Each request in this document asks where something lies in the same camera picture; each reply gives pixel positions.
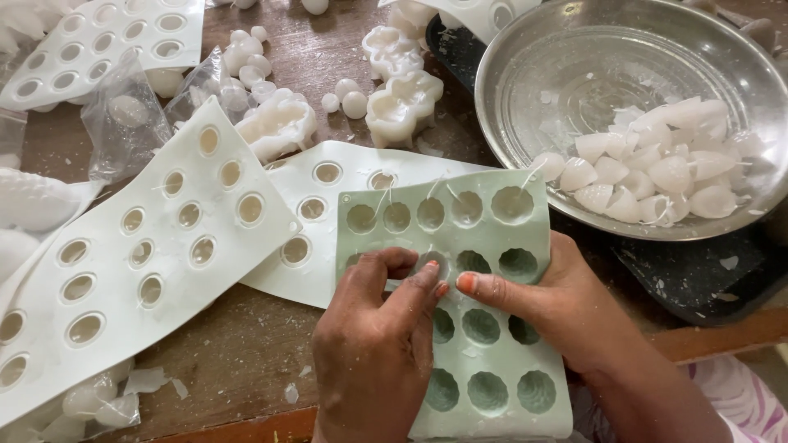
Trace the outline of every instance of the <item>right hand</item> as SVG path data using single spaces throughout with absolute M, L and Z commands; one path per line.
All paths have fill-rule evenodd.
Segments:
M 551 262 L 539 285 L 519 285 L 492 274 L 465 272 L 457 289 L 517 315 L 581 376 L 612 374 L 648 343 L 583 259 L 574 240 L 550 231 Z

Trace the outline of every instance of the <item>fingernail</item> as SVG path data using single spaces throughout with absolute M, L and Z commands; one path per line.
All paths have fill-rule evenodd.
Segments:
M 472 294 L 476 290 L 476 282 L 478 278 L 475 273 L 463 272 L 457 277 L 457 289 L 466 294 Z
M 440 299 L 446 295 L 446 292 L 448 292 L 448 283 L 442 281 L 440 285 L 438 285 L 438 289 L 435 291 L 435 296 Z

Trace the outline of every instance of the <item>black baking tray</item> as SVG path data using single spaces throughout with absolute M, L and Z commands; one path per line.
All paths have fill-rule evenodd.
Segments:
M 439 16 L 430 22 L 426 39 L 435 58 L 473 94 L 487 46 L 466 28 L 447 31 Z M 788 248 L 769 240 L 760 222 L 707 240 L 659 242 L 577 227 L 554 210 L 551 221 L 556 231 L 576 238 L 594 236 L 600 239 L 597 244 L 610 244 L 654 300 L 692 325 L 736 322 L 788 284 Z M 734 256 L 738 264 L 728 270 L 720 259 Z

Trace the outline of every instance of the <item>wooden table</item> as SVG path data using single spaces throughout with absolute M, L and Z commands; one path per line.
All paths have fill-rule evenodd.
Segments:
M 332 0 L 328 12 L 319 17 L 308 14 L 300 2 L 291 6 L 288 0 L 264 0 L 245 11 L 229 6 L 209 9 L 203 57 L 217 45 L 227 46 L 232 30 L 265 25 L 270 36 L 266 56 L 274 69 L 269 80 L 307 97 L 318 114 L 317 140 L 345 141 L 353 135 L 353 143 L 371 146 L 364 120 L 349 121 L 342 113 L 327 117 L 320 100 L 345 77 L 357 80 L 367 93 L 375 89 L 369 80 L 369 63 L 362 60 L 361 40 L 372 27 L 386 22 L 387 12 L 376 9 L 376 3 Z M 770 17 L 779 29 L 788 31 L 785 2 L 722 3 L 751 17 Z M 471 96 L 431 54 L 426 55 L 426 70 L 444 80 L 446 92 L 437 104 L 438 127 L 425 132 L 424 140 L 449 158 L 498 166 L 481 134 Z M 47 114 L 31 113 L 24 146 L 25 171 L 67 182 L 87 179 L 92 145 L 79 111 L 78 106 L 61 104 Z M 578 240 L 602 281 L 642 332 L 672 361 L 703 359 L 788 339 L 786 291 L 737 325 L 683 327 L 649 298 L 608 248 L 593 248 L 589 240 Z M 301 378 L 299 374 L 313 364 L 310 337 L 321 313 L 243 285 L 233 286 L 212 307 L 137 357 L 138 367 L 164 367 L 168 376 L 185 383 L 189 396 L 181 400 L 171 384 L 143 395 L 142 424 L 99 441 L 143 441 L 173 434 L 180 436 L 163 441 L 308 439 L 317 389 L 314 373 Z M 295 404 L 284 398 L 289 383 L 295 383 L 299 391 Z

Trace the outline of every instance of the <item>flower-shaped wax mold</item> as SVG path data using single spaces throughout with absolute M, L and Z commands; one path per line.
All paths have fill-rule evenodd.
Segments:
M 372 65 L 372 80 L 388 79 L 424 69 L 422 47 L 405 33 L 389 26 L 377 26 L 361 42 Z
M 311 147 L 311 137 L 317 129 L 312 106 L 289 89 L 277 89 L 250 117 L 236 125 L 238 133 L 263 163 Z
M 435 102 L 442 96 L 443 81 L 425 71 L 392 77 L 366 106 L 375 147 L 412 148 L 414 134 L 435 127 Z

